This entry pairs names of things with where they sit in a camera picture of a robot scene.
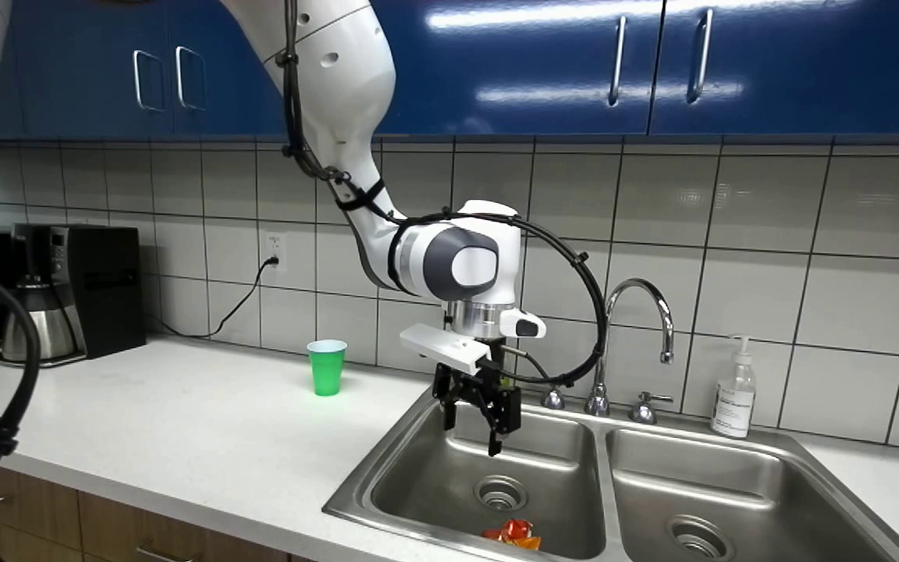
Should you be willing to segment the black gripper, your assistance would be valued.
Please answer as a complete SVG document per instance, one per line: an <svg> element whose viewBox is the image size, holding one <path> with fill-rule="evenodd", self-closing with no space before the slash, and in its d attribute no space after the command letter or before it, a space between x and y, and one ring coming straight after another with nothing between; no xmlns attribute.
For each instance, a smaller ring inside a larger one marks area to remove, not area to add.
<svg viewBox="0 0 899 562"><path fill-rule="evenodd" d="M472 403L489 429L486 456L502 449L502 435L522 429L522 389L498 369L463 376L446 367L435 373L435 396L442 410L442 430L455 429L455 403Z"/></svg>

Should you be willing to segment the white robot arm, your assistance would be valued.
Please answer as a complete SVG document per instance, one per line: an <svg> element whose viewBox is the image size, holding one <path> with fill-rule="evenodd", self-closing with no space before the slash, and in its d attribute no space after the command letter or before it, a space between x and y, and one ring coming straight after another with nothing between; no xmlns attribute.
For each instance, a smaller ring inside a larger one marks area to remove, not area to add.
<svg viewBox="0 0 899 562"><path fill-rule="evenodd" d="M437 367L446 406L472 403L486 448L522 429L522 389L498 369L498 343L545 324L517 307L522 241L533 231L505 203L472 200L446 216L403 216L373 163L373 130L389 108L397 66L371 0L219 0L264 66L283 102L286 152L322 181L358 244L365 274L399 295L455 304L455 327L403 334ZM25 340L22 381L0 411L0 459L39 376L39 340Z"/></svg>

